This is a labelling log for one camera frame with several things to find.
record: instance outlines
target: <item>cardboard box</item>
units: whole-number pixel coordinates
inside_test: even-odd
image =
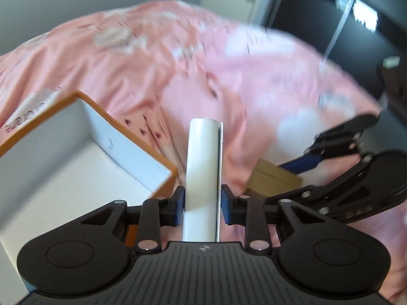
[[[0,303],[27,294],[23,245],[106,203],[170,196],[178,169],[81,92],[0,146]]]
[[[302,178],[268,161],[260,159],[246,183],[246,195],[260,201],[267,197],[295,190],[302,186]]]

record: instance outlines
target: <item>bed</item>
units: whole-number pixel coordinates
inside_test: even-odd
[[[178,184],[191,119],[223,121],[222,181],[236,195],[259,159],[294,159],[325,129],[380,112],[348,74],[292,35],[175,0],[74,19],[0,56],[0,143],[74,90],[175,163]],[[302,175],[304,183],[325,184],[357,160],[324,161]],[[353,224],[388,248],[391,271],[381,293],[398,304],[407,287],[406,209]],[[177,228],[163,234],[181,239]],[[221,227],[222,241],[243,236],[239,227]]]

